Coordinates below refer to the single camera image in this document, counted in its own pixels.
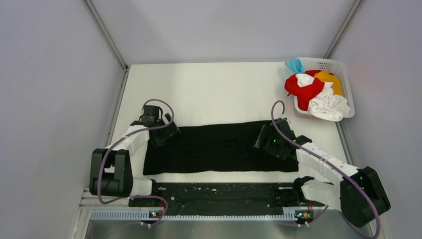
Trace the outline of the black t shirt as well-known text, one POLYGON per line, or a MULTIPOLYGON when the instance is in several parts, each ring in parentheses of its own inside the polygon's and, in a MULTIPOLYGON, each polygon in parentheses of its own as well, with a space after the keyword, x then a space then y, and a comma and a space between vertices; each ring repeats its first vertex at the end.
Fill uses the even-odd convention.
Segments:
POLYGON ((144 175, 205 171, 297 172, 294 158, 277 158, 254 146, 262 126, 270 121, 181 127, 163 146, 148 144, 144 175))

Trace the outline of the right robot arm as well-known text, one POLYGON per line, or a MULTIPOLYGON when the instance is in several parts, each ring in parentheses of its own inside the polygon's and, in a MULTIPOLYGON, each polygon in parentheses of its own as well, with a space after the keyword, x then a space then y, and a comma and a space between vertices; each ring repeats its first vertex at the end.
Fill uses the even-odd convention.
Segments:
POLYGON ((325 178, 312 176, 293 182, 292 199, 298 205, 308 201, 322 203, 343 214, 353 226, 361 228, 391 208, 379 178, 371 167, 358 168, 326 153, 304 136, 295 136, 286 119, 261 127, 255 147, 283 163, 303 164, 325 178))

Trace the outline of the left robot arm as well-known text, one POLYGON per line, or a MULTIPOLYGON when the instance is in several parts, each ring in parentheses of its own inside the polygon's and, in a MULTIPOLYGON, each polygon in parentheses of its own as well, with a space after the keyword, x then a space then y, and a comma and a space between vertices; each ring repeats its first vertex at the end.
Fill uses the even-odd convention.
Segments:
POLYGON ((159 106, 144 105, 143 114, 133 121, 124 135, 106 148, 92 152, 89 191, 98 197, 140 196, 148 206, 159 201, 159 192, 151 179, 133 175, 134 155, 143 146, 163 146, 178 134, 174 111, 163 113, 159 106))

